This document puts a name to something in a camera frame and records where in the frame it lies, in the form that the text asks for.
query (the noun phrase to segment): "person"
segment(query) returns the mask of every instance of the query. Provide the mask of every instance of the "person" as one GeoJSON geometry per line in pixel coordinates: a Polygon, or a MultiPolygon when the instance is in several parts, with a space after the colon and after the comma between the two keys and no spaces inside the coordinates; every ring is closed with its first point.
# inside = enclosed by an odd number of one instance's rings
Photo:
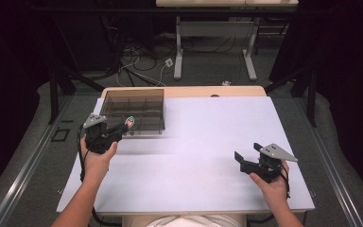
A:
{"type": "MultiPolygon", "coordinates": [[[[90,220],[91,211],[94,207],[97,191],[108,172],[110,160],[117,151],[117,143],[113,142],[111,147],[104,154],[88,152],[86,148],[85,138],[80,140],[81,153],[84,157],[85,176],[80,188],[69,201],[67,206],[54,221],[52,226],[87,226],[90,220]]],[[[282,161],[285,167],[282,173],[286,176],[288,173],[288,165],[285,160],[282,161]]],[[[279,226],[299,227],[303,226],[297,217],[291,212],[286,200],[286,186],[282,177],[278,177],[272,183],[266,183],[257,174],[250,174],[250,178],[262,190],[264,199],[272,212],[279,226]]],[[[238,216],[190,216],[190,217],[156,217],[152,221],[147,221],[147,218],[142,219],[126,219],[124,226],[136,226],[133,223],[141,223],[141,220],[148,224],[144,226],[185,226],[183,223],[188,223],[189,226],[204,226],[201,224],[211,224],[208,226],[245,226],[241,223],[238,216]]]]}

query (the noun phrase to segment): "table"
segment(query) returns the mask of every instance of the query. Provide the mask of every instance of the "table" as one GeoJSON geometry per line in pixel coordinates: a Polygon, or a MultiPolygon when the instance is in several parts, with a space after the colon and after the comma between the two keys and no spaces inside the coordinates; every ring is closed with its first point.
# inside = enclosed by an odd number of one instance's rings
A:
{"type": "MultiPolygon", "coordinates": [[[[113,89],[133,88],[105,89],[100,100],[113,89]]],[[[274,142],[291,152],[263,88],[164,87],[164,96],[166,129],[156,138],[125,136],[120,141],[98,191],[96,212],[104,216],[268,212],[260,189],[239,171],[233,158],[238,151],[246,160],[257,162],[259,153],[253,150],[253,142],[264,146],[274,142]]],[[[314,209],[298,165],[289,166],[291,209],[314,209]]],[[[79,172],[76,157],[58,212],[80,186],[79,172]]]]}
{"type": "MultiPolygon", "coordinates": [[[[298,0],[157,0],[157,7],[165,8],[295,8],[298,0]]],[[[176,17],[176,60],[174,79],[182,78],[182,36],[226,36],[249,38],[247,49],[243,49],[244,61],[250,80],[256,81],[251,53],[256,39],[260,18],[251,22],[183,22],[176,17]]]]}

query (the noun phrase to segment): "white tabletop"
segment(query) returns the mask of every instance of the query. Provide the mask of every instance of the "white tabletop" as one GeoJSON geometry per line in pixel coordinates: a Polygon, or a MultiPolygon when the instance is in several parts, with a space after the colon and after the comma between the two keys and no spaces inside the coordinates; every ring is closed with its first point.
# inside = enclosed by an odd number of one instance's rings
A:
{"type": "MultiPolygon", "coordinates": [[[[257,163],[253,143],[291,147],[269,97],[172,97],[164,100],[166,129],[119,143],[95,209],[104,215],[230,214],[268,211],[261,190],[240,172],[233,153],[257,163]]],[[[292,210],[314,209],[303,175],[290,166],[292,210]]],[[[58,205],[77,191],[75,165],[58,205]]]]}
{"type": "Polygon", "coordinates": [[[157,0],[157,7],[292,7],[298,0],[157,0]]]}

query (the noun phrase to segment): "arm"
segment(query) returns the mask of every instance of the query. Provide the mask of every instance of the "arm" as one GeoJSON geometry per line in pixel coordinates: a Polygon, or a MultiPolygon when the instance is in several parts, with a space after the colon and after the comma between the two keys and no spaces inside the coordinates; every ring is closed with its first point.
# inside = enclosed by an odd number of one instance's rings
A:
{"type": "Polygon", "coordinates": [[[85,138],[80,141],[81,153],[85,157],[85,177],[75,196],[55,220],[52,226],[87,226],[93,210],[96,193],[109,169],[109,163],[117,150],[113,142],[104,154],[87,152],[85,138]]]}
{"type": "MultiPolygon", "coordinates": [[[[282,165],[288,171],[288,166],[285,161],[282,161],[282,165]]],[[[264,182],[255,173],[250,174],[251,179],[261,188],[264,195],[264,199],[272,212],[273,216],[276,218],[278,225],[280,227],[301,227],[302,223],[297,219],[297,217],[291,212],[290,207],[286,200],[286,188],[285,181],[282,177],[278,177],[272,183],[264,182]]]]}

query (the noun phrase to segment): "hand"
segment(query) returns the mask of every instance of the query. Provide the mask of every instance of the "hand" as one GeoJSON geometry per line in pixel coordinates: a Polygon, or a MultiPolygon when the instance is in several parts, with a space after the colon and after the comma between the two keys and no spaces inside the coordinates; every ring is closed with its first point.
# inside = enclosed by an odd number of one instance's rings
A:
{"type": "MultiPolygon", "coordinates": [[[[282,166],[285,168],[282,168],[282,174],[287,177],[288,165],[285,160],[282,160],[282,166]]],[[[261,188],[264,199],[272,213],[281,209],[288,209],[286,201],[286,184],[281,176],[271,183],[266,183],[255,173],[251,173],[250,177],[261,188]]]]}
{"type": "Polygon", "coordinates": [[[111,147],[103,154],[88,151],[85,136],[80,140],[80,145],[85,168],[84,182],[101,184],[109,170],[110,160],[117,151],[117,143],[113,142],[111,147]]]}

